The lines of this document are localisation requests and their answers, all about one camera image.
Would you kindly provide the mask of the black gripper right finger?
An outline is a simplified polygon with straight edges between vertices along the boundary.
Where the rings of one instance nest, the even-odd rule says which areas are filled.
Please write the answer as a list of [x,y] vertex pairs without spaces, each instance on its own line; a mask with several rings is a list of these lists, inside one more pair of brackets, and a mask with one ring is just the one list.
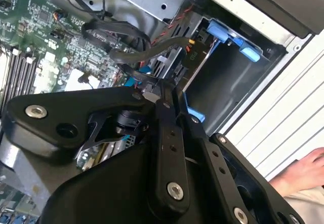
[[183,129],[191,202],[200,223],[303,223],[302,217],[220,133],[208,137],[190,115],[185,94],[173,91]]

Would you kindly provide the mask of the person bare hand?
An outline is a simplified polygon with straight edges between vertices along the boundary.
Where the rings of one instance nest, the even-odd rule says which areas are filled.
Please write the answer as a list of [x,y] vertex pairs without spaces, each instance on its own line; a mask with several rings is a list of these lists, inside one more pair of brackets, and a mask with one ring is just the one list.
[[323,147],[292,162],[269,183],[283,197],[323,186]]

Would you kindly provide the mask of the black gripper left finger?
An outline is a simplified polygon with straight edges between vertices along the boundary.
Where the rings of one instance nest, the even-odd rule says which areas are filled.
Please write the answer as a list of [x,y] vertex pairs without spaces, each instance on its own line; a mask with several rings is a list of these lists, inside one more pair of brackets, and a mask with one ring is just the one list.
[[146,99],[132,87],[18,96],[5,106],[5,139],[53,170],[38,174],[31,167],[18,174],[39,209],[58,186],[72,178],[72,161],[83,150],[118,135],[153,139],[152,196],[170,206],[188,194],[182,130],[176,125],[176,88],[159,80],[160,98]]

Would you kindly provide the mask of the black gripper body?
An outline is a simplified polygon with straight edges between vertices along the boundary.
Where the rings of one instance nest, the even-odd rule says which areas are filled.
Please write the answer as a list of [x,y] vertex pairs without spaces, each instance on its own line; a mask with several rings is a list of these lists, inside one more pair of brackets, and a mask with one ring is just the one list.
[[228,210],[175,143],[136,145],[58,187],[42,223],[227,223]]

